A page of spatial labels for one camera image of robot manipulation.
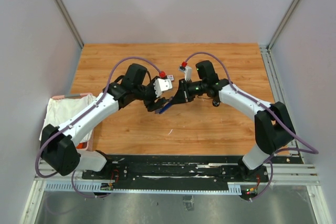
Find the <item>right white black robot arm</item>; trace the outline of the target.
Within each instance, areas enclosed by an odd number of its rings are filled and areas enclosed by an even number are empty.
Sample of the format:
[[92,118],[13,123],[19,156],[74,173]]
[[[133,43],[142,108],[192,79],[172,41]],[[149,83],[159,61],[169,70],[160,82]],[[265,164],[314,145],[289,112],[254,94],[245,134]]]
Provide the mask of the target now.
[[206,94],[213,100],[213,106],[221,103],[229,105],[253,120],[255,128],[255,146],[243,156],[242,166],[238,168],[238,177],[250,182],[257,175],[258,168],[275,151],[293,140],[294,128],[286,106],[281,102],[263,101],[230,84],[228,79],[220,79],[209,60],[196,64],[198,81],[190,79],[190,67],[180,66],[185,78],[179,80],[175,96],[170,104],[192,102],[196,96]]

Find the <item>blue black stapler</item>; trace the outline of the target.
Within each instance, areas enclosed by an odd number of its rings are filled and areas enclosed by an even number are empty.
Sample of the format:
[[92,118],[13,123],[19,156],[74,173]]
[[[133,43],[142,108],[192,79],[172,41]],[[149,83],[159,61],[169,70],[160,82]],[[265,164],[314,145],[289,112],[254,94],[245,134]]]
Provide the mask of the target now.
[[173,104],[171,101],[169,101],[166,105],[164,105],[162,108],[157,109],[155,111],[155,114],[163,114],[165,111],[167,111]]

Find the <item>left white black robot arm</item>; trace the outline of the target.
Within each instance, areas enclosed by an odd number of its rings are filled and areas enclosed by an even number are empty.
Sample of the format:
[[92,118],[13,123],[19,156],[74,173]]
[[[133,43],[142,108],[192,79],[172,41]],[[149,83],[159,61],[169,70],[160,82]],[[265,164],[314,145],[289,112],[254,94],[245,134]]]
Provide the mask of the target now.
[[143,84],[148,74],[146,67],[131,64],[126,73],[109,81],[103,92],[66,122],[42,130],[40,150],[35,168],[43,159],[57,174],[66,176],[77,169],[92,170],[100,179],[112,175],[112,166],[107,164],[107,156],[98,151],[81,151],[76,147],[99,123],[118,112],[135,100],[143,101],[149,112],[162,108],[167,102],[162,95],[173,88],[171,80],[160,72],[158,76]]

